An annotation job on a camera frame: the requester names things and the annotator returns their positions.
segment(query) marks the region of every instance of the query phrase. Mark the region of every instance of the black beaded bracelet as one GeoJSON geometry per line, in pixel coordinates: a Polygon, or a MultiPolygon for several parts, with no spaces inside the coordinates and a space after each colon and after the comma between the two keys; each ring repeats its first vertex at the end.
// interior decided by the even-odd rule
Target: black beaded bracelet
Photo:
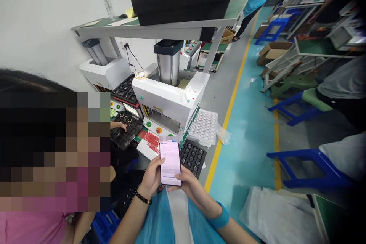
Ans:
{"type": "Polygon", "coordinates": [[[148,205],[151,205],[153,203],[153,200],[150,199],[150,200],[147,200],[146,198],[144,198],[142,195],[140,195],[137,190],[135,191],[135,196],[137,196],[142,202],[148,204],[148,205]]]}

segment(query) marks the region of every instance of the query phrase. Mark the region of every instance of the white wall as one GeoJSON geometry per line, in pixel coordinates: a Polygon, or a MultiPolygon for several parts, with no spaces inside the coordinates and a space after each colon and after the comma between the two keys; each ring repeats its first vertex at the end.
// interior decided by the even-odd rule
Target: white wall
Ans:
{"type": "MultiPolygon", "coordinates": [[[[116,14],[125,13],[130,1],[112,0],[116,14]]],[[[0,66],[42,74],[77,91],[95,91],[79,71],[90,55],[70,28],[106,16],[102,0],[0,0],[0,66]]],[[[127,42],[142,65],[156,62],[155,40],[127,42]]]]}

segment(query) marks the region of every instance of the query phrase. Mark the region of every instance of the spray bottle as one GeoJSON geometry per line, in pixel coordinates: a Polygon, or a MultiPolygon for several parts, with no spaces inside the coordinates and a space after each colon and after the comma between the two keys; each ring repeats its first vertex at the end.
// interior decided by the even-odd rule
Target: spray bottle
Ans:
{"type": "Polygon", "coordinates": [[[112,2],[111,0],[103,0],[104,1],[104,6],[106,6],[106,10],[108,12],[108,16],[112,21],[116,20],[116,16],[114,15],[114,10],[112,7],[112,2]]]}

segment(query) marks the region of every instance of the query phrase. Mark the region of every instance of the blue floor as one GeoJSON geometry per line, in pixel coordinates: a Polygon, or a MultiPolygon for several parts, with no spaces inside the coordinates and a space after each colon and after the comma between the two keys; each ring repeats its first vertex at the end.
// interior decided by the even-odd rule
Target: blue floor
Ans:
{"type": "MultiPolygon", "coordinates": [[[[254,33],[262,22],[267,21],[271,12],[271,7],[261,9],[254,33]]],[[[244,40],[237,42],[243,43],[243,54],[247,47],[244,40]]],[[[227,126],[227,131],[232,134],[230,144],[221,148],[210,188],[210,195],[220,201],[243,227],[238,216],[249,188],[275,187],[273,160],[266,157],[266,153],[274,151],[274,118],[266,108],[272,106],[272,100],[259,92],[263,87],[259,75],[264,68],[259,67],[256,61],[263,46],[256,46],[254,42],[254,39],[250,41],[227,126]]]]}

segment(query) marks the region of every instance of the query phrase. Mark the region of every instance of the pink shirt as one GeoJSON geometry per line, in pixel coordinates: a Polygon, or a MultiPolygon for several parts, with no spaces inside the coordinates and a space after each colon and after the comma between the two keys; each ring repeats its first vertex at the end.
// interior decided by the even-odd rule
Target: pink shirt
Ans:
{"type": "Polygon", "coordinates": [[[60,244],[72,212],[0,212],[0,244],[60,244]]]}

